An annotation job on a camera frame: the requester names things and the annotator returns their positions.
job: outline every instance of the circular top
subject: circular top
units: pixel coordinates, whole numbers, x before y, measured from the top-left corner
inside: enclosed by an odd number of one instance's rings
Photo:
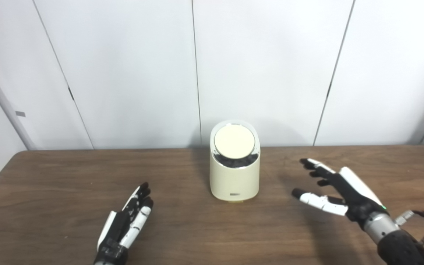
[[[229,124],[217,131],[214,144],[217,151],[227,158],[244,158],[253,151],[254,136],[240,124]]]

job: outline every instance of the small gray tag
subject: small gray tag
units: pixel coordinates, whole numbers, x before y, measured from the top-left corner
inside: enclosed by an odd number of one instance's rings
[[[25,117],[25,112],[22,111],[15,111],[16,116]]]

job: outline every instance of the wooden table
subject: wooden table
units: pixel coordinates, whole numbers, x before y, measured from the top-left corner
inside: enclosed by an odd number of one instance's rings
[[[263,148],[259,194],[244,203],[212,196],[207,149],[25,151],[0,173],[0,265],[91,264],[109,211],[144,181],[155,207],[128,264],[383,264],[358,225],[291,197],[335,195],[306,157],[352,168],[393,216],[424,210],[424,146]],[[424,219],[404,228],[421,238]]]

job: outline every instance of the panel seam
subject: panel seam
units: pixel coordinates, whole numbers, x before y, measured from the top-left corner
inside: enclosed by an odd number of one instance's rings
[[[330,96],[330,91],[331,91],[331,87],[332,87],[332,84],[333,84],[333,79],[335,77],[336,68],[338,67],[338,62],[340,60],[341,50],[343,49],[343,44],[345,43],[344,40],[346,38],[346,32],[348,32],[348,27],[350,25],[351,15],[353,13],[353,8],[354,8],[355,3],[356,3],[356,0],[353,0],[353,3],[351,5],[351,9],[350,9],[350,14],[348,16],[348,21],[346,22],[346,27],[344,28],[345,31],[343,33],[343,38],[341,39],[340,50],[338,51],[338,55],[336,56],[335,67],[333,68],[333,73],[332,73],[331,79],[330,79],[330,85],[328,86],[328,90],[326,92],[325,102],[323,103],[322,113],[320,114],[320,120],[318,121],[317,131],[315,132],[315,138],[313,139],[312,146],[315,146],[315,142],[317,141],[318,132],[320,131],[320,126],[321,126],[322,120],[323,120],[323,114],[325,112],[326,104],[328,102],[328,97]]]
[[[194,37],[194,59],[195,59],[195,81],[197,85],[197,107],[199,108],[199,132],[202,146],[202,119],[201,119],[201,101],[199,99],[199,74],[197,73],[197,48],[195,45],[195,23],[194,23],[194,0],[191,0],[192,11],[192,32]]]
[[[88,136],[88,139],[89,139],[89,142],[91,143],[92,149],[95,149],[94,148],[93,141],[91,140],[91,136],[89,135],[88,128],[86,128],[86,124],[84,123],[84,119],[81,116],[81,112],[80,112],[80,109],[78,108],[78,104],[76,104],[76,101],[74,100],[73,94],[72,94],[71,89],[70,89],[70,85],[68,84],[68,80],[66,80],[66,76],[64,74],[62,65],[60,64],[60,60],[59,60],[59,57],[57,56],[57,52],[55,52],[55,48],[53,47],[52,39],[50,39],[49,32],[47,31],[47,28],[45,27],[45,24],[43,22],[42,16],[40,15],[39,8],[37,7],[37,4],[35,3],[35,0],[32,0],[32,3],[34,4],[35,11],[37,12],[37,15],[39,16],[39,20],[42,23],[42,27],[43,27],[43,30],[45,31],[45,35],[49,39],[50,47],[52,48],[53,54],[55,55],[55,59],[57,59],[57,63],[59,65],[60,71],[61,71],[61,73],[63,75],[64,80],[65,80],[66,87],[68,88],[68,91],[70,93],[70,96],[73,99],[74,106],[76,107],[76,111],[78,112],[78,116],[81,119],[81,123],[83,124],[84,131],[86,131],[86,135]]]

